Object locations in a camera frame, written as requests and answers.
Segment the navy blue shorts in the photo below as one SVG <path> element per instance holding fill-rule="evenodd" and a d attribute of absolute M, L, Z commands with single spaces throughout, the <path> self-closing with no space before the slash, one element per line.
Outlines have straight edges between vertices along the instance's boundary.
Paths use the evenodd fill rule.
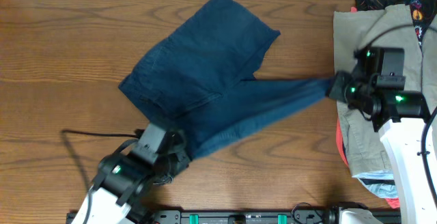
<path fill-rule="evenodd" d="M 201 158 L 319 102 L 329 79 L 255 78 L 279 36 L 234 0 L 209 0 L 119 84 L 152 123 L 184 132 Z"/>

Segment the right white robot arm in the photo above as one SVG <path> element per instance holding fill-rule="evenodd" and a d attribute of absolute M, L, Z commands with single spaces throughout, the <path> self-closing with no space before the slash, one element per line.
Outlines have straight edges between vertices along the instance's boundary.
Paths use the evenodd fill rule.
<path fill-rule="evenodd" d="M 421 92 L 404 85 L 404 76 L 339 71 L 326 95 L 359 111 L 378 133 L 392 166 L 401 222 L 435 223 L 436 157 L 428 134 L 436 115 Z"/>

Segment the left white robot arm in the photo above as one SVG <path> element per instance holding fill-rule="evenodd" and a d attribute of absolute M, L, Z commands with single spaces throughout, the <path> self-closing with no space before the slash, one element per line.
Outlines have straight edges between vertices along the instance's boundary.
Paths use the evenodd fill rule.
<path fill-rule="evenodd" d="M 151 125 L 133 135 L 95 135 L 127 140 L 99 162 L 91 181 L 85 180 L 86 197 L 78 212 L 67 214 L 66 223 L 153 223 L 154 214 L 141 200 L 188 167 L 183 134 Z"/>

